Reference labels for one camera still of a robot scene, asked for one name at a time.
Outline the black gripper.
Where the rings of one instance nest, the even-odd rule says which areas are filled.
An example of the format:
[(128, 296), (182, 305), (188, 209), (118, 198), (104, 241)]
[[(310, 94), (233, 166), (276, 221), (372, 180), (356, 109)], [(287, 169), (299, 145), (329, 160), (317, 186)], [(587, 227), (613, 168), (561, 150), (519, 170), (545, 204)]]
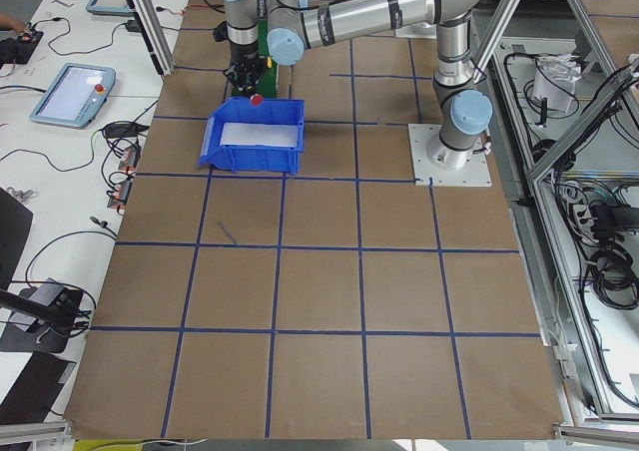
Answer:
[(227, 81), (242, 95), (251, 96), (268, 69), (268, 58), (256, 56), (233, 62), (224, 72)]

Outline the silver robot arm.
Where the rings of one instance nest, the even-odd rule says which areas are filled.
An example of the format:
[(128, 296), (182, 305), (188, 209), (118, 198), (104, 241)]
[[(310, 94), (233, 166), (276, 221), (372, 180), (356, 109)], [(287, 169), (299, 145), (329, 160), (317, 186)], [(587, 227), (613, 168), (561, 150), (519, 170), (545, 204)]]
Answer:
[(259, 23), (266, 21), (270, 57), (298, 63), (305, 51), (415, 23), (436, 29), (435, 92), (443, 123), (426, 146), (428, 159), (444, 170), (460, 170), (492, 116), (490, 101), (476, 91), (470, 47), (471, 10), (479, 0), (223, 0), (231, 60), (227, 80), (251, 95), (267, 68), (259, 51)]

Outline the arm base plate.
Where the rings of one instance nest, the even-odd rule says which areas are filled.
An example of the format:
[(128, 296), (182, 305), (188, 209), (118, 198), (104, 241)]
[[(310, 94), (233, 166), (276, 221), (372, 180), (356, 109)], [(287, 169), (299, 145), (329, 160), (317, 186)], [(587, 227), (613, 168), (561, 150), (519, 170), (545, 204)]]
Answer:
[(439, 136), (439, 124), (409, 124), (409, 144), (417, 186), (489, 188), (492, 180), (482, 144), (477, 138), (467, 151), (448, 149)]

